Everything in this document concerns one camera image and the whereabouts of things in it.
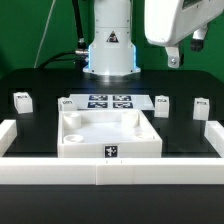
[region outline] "black table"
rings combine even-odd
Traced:
[[[28,92],[34,113],[18,114],[13,93]],[[219,157],[193,120],[194,98],[210,99],[209,120],[224,120],[224,84],[206,72],[144,71],[140,80],[103,84],[80,71],[21,69],[0,80],[0,120],[16,119],[5,157],[57,157],[57,99],[70,94],[170,97],[169,119],[144,111],[163,139],[163,157]],[[0,186],[0,223],[223,223],[224,187]]]

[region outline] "green wall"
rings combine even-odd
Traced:
[[[0,77],[17,68],[34,66],[52,0],[1,0],[0,4]],[[93,0],[80,0],[84,35],[93,40]],[[151,46],[144,36],[144,0],[134,1],[133,43],[137,46],[138,65],[142,69],[169,69],[165,49]],[[183,70],[203,70],[224,81],[224,16],[211,23],[205,49],[191,52],[190,37],[184,41]],[[76,28],[71,0],[57,0],[39,63],[54,54],[76,48]],[[52,64],[69,67],[71,62]]]

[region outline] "warning label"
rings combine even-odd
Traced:
[[[107,39],[107,42],[108,43],[119,43],[118,39],[117,39],[117,36],[115,34],[115,32],[113,31],[111,33],[111,35],[109,36],[109,38]]]

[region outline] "black label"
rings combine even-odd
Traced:
[[[117,145],[107,145],[104,147],[105,149],[105,158],[116,158],[118,154],[118,146]]]
[[[17,96],[19,99],[28,98],[28,96]]]
[[[72,101],[63,101],[63,104],[72,104]]]
[[[158,99],[157,100],[159,103],[166,103],[167,102],[167,100],[165,100],[165,99]]]
[[[207,105],[206,102],[197,102],[197,104],[200,104],[200,105]]]

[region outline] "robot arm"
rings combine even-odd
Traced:
[[[180,42],[194,33],[192,50],[200,51],[207,24],[224,9],[224,0],[145,0],[145,34],[150,44],[163,46],[168,66],[181,64]]]

